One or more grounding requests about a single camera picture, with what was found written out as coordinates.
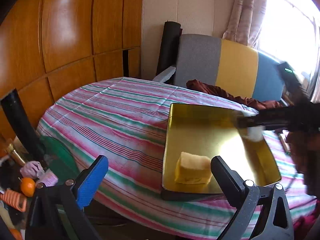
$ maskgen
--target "table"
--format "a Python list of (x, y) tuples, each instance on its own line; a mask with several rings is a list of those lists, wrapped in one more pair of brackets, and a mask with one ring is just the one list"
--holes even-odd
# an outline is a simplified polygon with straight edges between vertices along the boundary
[[(95, 199), (147, 227), (191, 239), (216, 239), (235, 209), (226, 200), (171, 202), (160, 198), (162, 158), (171, 103), (254, 109), (201, 92), (133, 78), (116, 78), (80, 87), (45, 112), (41, 135), (55, 137), (73, 154), (82, 170), (101, 154), (109, 171)], [(272, 131), (264, 137), (272, 150), (286, 189), (295, 167)], [(316, 200), (305, 194), (299, 174), (287, 192), (292, 219), (309, 214)], [(250, 236), (257, 207), (244, 234)]]

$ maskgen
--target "sponge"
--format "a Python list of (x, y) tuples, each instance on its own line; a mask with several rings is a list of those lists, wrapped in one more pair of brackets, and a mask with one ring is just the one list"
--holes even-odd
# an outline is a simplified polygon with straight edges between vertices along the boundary
[(175, 169), (175, 182), (183, 184), (209, 183), (212, 177), (211, 160), (207, 156), (199, 156), (181, 152)]

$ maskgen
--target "brown cloth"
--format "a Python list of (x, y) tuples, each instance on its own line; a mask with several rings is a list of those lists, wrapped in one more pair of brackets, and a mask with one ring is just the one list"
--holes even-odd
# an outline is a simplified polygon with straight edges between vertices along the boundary
[(263, 110), (263, 109), (267, 109), (267, 108), (282, 107), (281, 104), (275, 100), (260, 102), (256, 99), (253, 99), (253, 98), (234, 97), (233, 95), (230, 95), (228, 92), (226, 92), (225, 90), (223, 90), (220, 87), (208, 85), (208, 84), (202, 83), (196, 79), (189, 80), (187, 82), (187, 88), (190, 90), (203, 92), (203, 93), (206, 93), (209, 95), (214, 95), (214, 96), (226, 98), (231, 101), (237, 102), (239, 104), (252, 107), (258, 111)]

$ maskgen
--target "blue cushion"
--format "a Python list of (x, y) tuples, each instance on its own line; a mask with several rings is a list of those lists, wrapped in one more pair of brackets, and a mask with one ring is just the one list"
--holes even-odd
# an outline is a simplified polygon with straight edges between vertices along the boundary
[(262, 52), (258, 52), (258, 58), (258, 73), (252, 98), (259, 101), (279, 101), (284, 86), (276, 69), (279, 62)]

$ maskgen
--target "cream wall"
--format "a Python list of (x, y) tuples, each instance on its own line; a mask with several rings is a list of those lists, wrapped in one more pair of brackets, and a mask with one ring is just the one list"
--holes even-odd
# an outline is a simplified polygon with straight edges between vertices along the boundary
[(144, 0), (142, 13), (141, 76), (156, 75), (163, 25), (177, 21), (183, 33), (222, 37), (234, 0)]

